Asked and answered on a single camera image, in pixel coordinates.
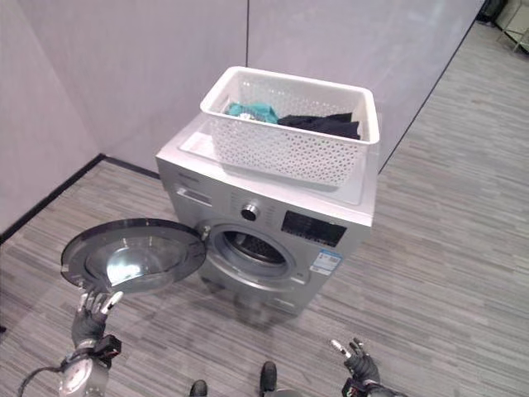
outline washing machine door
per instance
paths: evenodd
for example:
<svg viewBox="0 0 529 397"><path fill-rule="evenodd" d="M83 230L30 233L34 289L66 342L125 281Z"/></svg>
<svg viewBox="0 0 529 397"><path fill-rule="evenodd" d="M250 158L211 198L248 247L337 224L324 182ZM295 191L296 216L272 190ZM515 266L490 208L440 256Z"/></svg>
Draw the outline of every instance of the washing machine door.
<svg viewBox="0 0 529 397"><path fill-rule="evenodd" d="M101 292L153 292L191 275L206 247L191 227L164 219L123 219L88 229L63 251L61 274Z"/></svg>

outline laundry basket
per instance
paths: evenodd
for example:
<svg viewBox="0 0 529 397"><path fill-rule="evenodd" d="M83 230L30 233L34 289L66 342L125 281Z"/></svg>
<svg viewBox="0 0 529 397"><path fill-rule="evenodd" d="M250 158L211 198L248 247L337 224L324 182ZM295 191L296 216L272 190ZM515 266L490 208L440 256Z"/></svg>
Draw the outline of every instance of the laundry basket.
<svg viewBox="0 0 529 397"><path fill-rule="evenodd" d="M361 139L246 120L231 103L267 103L278 117L352 112ZM220 162L273 175L341 186L379 141L373 94L366 88L243 67L229 68L200 104Z"/></svg>

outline shoe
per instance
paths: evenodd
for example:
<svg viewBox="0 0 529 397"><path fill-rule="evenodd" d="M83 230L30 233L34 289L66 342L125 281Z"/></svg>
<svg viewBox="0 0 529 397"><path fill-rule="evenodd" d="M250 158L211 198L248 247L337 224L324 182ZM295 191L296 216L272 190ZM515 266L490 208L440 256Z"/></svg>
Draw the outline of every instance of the shoe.
<svg viewBox="0 0 529 397"><path fill-rule="evenodd" d="M261 368L259 395L264 397L265 392L274 391L278 383L278 370L273 361L267 361Z"/></svg>
<svg viewBox="0 0 529 397"><path fill-rule="evenodd" d="M189 391L189 397L205 396L207 396L207 383L204 380L195 380Z"/></svg>

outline teal clothing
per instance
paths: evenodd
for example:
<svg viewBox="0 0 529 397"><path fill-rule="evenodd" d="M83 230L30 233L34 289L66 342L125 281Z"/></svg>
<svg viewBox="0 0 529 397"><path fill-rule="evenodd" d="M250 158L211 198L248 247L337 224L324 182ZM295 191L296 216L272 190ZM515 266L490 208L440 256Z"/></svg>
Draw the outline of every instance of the teal clothing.
<svg viewBox="0 0 529 397"><path fill-rule="evenodd" d="M228 106L228 110L226 112L226 114L236 117L239 117L243 113L249 114L250 120L269 122L272 124L278 123L278 117L276 116L274 110L266 103L252 103L251 105L230 103L230 106Z"/></svg>

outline digital display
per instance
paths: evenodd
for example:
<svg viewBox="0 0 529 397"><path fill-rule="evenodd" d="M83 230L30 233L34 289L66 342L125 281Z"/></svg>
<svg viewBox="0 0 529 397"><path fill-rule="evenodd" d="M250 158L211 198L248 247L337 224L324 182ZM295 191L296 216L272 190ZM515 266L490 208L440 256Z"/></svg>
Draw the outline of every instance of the digital display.
<svg viewBox="0 0 529 397"><path fill-rule="evenodd" d="M326 246L337 246L347 229L340 225L287 211L281 230Z"/></svg>

